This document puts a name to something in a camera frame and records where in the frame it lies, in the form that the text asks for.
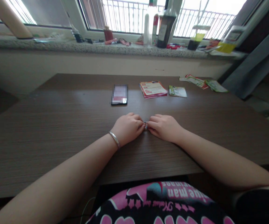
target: balcony railing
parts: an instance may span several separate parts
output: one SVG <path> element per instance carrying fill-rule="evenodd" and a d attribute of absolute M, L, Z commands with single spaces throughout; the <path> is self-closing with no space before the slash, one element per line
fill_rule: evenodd
<path fill-rule="evenodd" d="M 97 5 L 98 9 L 94 9 L 94 11 L 98 10 L 99 13 L 94 13 L 95 17 L 97 14 L 103 14 L 104 23 L 111 30 L 126 33 L 143 33 L 144 18 L 148 4 L 120 0 L 102 0 L 101 6 Z M 159 13 L 164 10 L 164 6 L 157 6 L 157 8 Z M 198 10 L 181 8 L 174 36 L 189 37 L 192 27 L 197 24 L 197 13 Z M 235 15 L 205 11 L 200 23 L 211 26 L 205 38 L 220 39 L 234 18 Z"/>

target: white bottle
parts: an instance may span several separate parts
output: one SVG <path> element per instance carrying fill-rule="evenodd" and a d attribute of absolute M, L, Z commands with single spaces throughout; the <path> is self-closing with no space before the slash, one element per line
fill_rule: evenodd
<path fill-rule="evenodd" d="M 150 45 L 150 32 L 149 32 L 149 13 L 145 15 L 145 28 L 144 28 L 144 45 Z"/>
<path fill-rule="evenodd" d="M 157 46 L 157 26 L 158 26 L 158 21 L 159 21 L 159 15 L 157 11 L 157 0 L 153 0 L 153 23 L 152 23 L 152 38 L 151 38 L 151 45 L 152 46 Z"/>
<path fill-rule="evenodd" d="M 154 15 L 158 13 L 156 5 L 157 0 L 149 0 L 149 6 L 145 15 L 144 45 L 151 45 Z"/>

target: red and white flyer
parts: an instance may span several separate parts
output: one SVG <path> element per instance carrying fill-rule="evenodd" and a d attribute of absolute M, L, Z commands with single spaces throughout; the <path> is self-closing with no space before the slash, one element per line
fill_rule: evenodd
<path fill-rule="evenodd" d="M 155 98 L 167 96 L 168 91 L 163 87 L 160 81 L 141 82 L 140 88 L 145 98 Z"/>

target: stack of flyers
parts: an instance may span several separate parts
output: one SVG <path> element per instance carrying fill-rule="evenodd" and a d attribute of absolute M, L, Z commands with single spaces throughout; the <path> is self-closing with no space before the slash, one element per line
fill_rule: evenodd
<path fill-rule="evenodd" d="M 169 95 L 187 98 L 184 87 L 169 86 Z"/>
<path fill-rule="evenodd" d="M 208 86 L 210 86 L 211 90 L 215 92 L 229 92 L 226 88 L 221 86 L 216 80 L 205 80 Z"/>
<path fill-rule="evenodd" d="M 209 88 L 209 86 L 205 83 L 204 80 L 196 78 L 196 77 L 194 77 L 192 75 L 180 76 L 179 81 L 191 82 L 191 83 L 197 85 L 198 87 L 200 87 L 202 89 Z"/>
<path fill-rule="evenodd" d="M 141 82 L 140 88 L 146 99 L 168 95 L 168 91 L 162 86 L 160 81 Z"/>

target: person's left hand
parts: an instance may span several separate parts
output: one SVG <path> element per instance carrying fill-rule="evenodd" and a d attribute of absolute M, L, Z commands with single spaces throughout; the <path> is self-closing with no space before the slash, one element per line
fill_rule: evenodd
<path fill-rule="evenodd" d="M 120 147 L 136 139 L 145 129 L 145 124 L 138 114 L 129 113 L 120 117 L 111 132 L 117 137 Z"/>

